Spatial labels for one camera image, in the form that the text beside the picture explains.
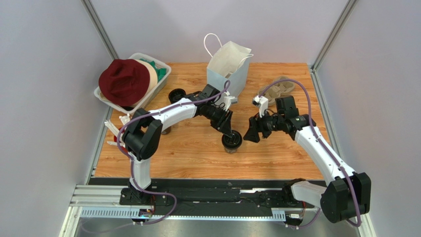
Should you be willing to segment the black cup lid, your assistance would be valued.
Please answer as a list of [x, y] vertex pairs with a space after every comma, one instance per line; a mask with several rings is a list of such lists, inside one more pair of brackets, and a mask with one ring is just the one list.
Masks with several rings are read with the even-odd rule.
[[238, 131], [232, 130], [232, 134], [230, 136], [223, 134], [221, 141], [224, 148], [232, 150], [238, 149], [242, 145], [243, 138]]

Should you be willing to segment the white paper bag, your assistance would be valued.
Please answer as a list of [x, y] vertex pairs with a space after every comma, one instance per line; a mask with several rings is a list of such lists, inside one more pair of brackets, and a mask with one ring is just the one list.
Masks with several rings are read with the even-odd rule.
[[211, 56], [207, 65], [207, 84], [222, 91], [225, 82], [229, 80], [227, 91], [231, 96], [239, 97], [246, 86], [250, 60], [254, 56], [252, 50], [232, 41], [222, 44], [220, 39], [216, 38], [220, 48], [212, 54], [206, 45], [208, 36], [217, 35], [208, 33], [203, 41], [205, 50]]

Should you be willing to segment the brown coffee cup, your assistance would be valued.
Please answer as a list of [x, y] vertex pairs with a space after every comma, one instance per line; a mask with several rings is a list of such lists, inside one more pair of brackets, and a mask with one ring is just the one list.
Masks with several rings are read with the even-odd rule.
[[233, 154], [233, 153], [237, 152], [238, 148], [227, 148], [227, 147], [225, 147], [224, 149], [227, 153]]

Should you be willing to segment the stack of black cups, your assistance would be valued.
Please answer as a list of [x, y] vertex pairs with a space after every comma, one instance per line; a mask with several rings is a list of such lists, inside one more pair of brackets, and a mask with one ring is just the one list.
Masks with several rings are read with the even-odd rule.
[[161, 131], [161, 134], [162, 135], [167, 135], [167, 134], [169, 134], [171, 132], [171, 126], [170, 127], [168, 127], [168, 128], [166, 128], [166, 129], [164, 129], [164, 130], [162, 130]]

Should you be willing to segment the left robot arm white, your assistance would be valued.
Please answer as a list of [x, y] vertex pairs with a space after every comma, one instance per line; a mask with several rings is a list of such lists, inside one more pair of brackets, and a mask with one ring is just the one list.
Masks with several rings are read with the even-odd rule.
[[169, 106], [146, 111], [139, 109], [132, 119], [119, 131], [125, 148], [121, 152], [130, 159], [131, 186], [140, 192], [147, 192], [151, 185], [151, 157], [158, 149], [163, 130], [197, 116], [210, 120], [210, 125], [216, 131], [227, 137], [233, 137], [231, 128], [232, 111], [229, 106], [218, 106], [215, 102], [228, 93], [230, 81], [226, 81], [222, 91], [207, 84], [202, 91], [183, 95]]

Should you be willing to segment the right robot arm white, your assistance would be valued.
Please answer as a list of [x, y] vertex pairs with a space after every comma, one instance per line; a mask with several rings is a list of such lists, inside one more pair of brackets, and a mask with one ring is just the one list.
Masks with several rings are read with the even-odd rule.
[[276, 99], [277, 111], [268, 112], [268, 99], [256, 96], [252, 104], [259, 112], [249, 119], [249, 129], [243, 139], [258, 143], [274, 131], [282, 131], [297, 142], [322, 173], [325, 186], [298, 178], [285, 183], [285, 202], [306, 202], [318, 207], [332, 222], [356, 218], [370, 211], [371, 179], [347, 165], [326, 142], [316, 123], [308, 114], [299, 114], [293, 96]]

